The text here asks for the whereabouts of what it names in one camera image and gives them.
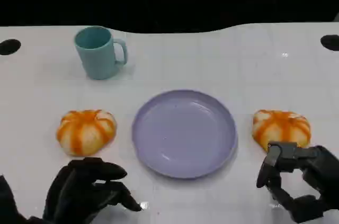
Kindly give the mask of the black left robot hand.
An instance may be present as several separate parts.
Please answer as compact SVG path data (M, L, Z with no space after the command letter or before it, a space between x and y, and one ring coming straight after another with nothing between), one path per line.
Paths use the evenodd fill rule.
M43 220L50 223L90 223L108 205L121 204L139 212L142 207L120 182L127 172L98 157L72 160L64 166L47 193Z

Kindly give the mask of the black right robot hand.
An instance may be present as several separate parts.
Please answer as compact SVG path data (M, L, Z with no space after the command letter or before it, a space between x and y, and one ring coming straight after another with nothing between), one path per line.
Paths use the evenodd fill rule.
M302 171L303 180L320 193L293 198L281 186L281 173ZM270 141L258 173L256 186L266 187L296 223L324 216L338 210L338 159L325 147L302 148L295 142Z

